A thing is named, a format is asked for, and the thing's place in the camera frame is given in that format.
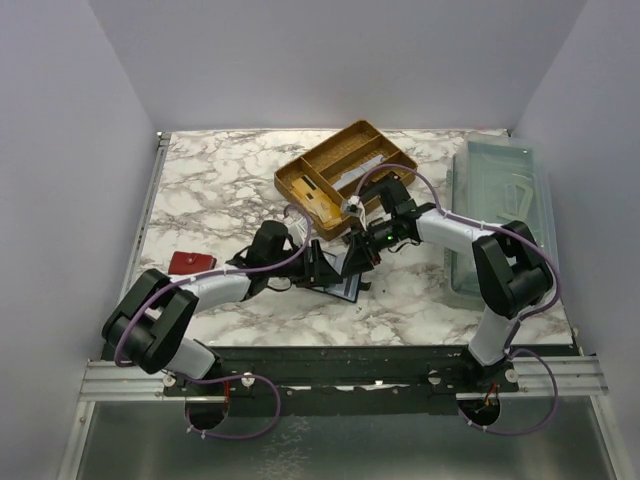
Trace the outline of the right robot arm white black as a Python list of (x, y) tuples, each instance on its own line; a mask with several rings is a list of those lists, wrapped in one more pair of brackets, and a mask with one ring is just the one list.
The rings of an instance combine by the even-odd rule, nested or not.
[(381, 251), (404, 241), (473, 258), (485, 310), (467, 351), (481, 367), (502, 362), (520, 324), (559, 300), (557, 268), (521, 221), (483, 223), (439, 203), (419, 205), (394, 174), (345, 199), (341, 210), (358, 219), (341, 268), (346, 277), (373, 270)]

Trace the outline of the black leather card holder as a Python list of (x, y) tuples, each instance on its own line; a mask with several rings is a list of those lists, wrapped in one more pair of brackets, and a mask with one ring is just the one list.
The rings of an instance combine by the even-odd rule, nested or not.
[[(329, 265), (339, 274), (342, 272), (345, 253), (333, 254), (330, 252), (324, 252), (325, 259)], [(342, 279), (340, 284), (330, 284), (327, 286), (311, 286), (307, 287), (307, 290), (318, 292), (321, 294), (336, 297), (341, 300), (348, 301), (350, 303), (356, 303), (360, 292), (369, 291), (371, 288), (370, 282), (364, 282), (361, 274), (352, 275)]]

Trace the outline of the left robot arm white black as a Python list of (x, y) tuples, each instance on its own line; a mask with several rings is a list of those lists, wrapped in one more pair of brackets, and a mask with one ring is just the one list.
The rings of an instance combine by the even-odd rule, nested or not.
[(166, 370), (204, 379), (217, 357), (206, 345), (185, 337), (192, 317), (249, 300), (272, 278), (303, 288), (343, 282), (317, 240), (298, 247), (284, 224), (267, 220), (252, 243), (220, 268), (174, 278), (157, 269), (145, 271), (106, 320), (102, 338), (115, 349), (116, 360), (127, 360), (148, 374)]

